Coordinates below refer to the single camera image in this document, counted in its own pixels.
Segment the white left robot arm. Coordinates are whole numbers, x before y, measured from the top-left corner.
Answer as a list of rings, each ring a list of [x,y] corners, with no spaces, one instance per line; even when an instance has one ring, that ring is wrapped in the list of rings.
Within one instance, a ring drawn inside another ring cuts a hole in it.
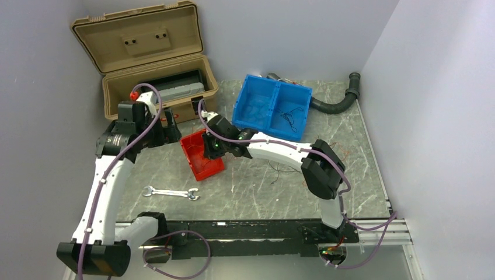
[[[143,101],[123,101],[96,143],[95,175],[81,221],[69,242],[60,242],[56,256],[77,277],[122,276],[131,254],[146,241],[162,244],[168,236],[166,218],[160,212],[142,212],[131,225],[116,231],[116,219],[124,187],[144,148],[174,143],[181,137],[171,108],[164,108],[167,126],[155,120]]]

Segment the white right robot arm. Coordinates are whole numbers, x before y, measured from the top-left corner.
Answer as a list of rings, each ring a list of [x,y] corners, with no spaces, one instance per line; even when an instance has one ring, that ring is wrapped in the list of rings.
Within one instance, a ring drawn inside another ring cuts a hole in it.
[[[206,158],[230,153],[237,158],[264,159],[295,169],[302,173],[308,190],[320,200],[324,239],[336,242],[344,235],[342,203],[337,195],[346,168],[327,142],[291,142],[255,129],[238,129],[212,111],[202,111],[200,115],[206,129],[202,136]]]

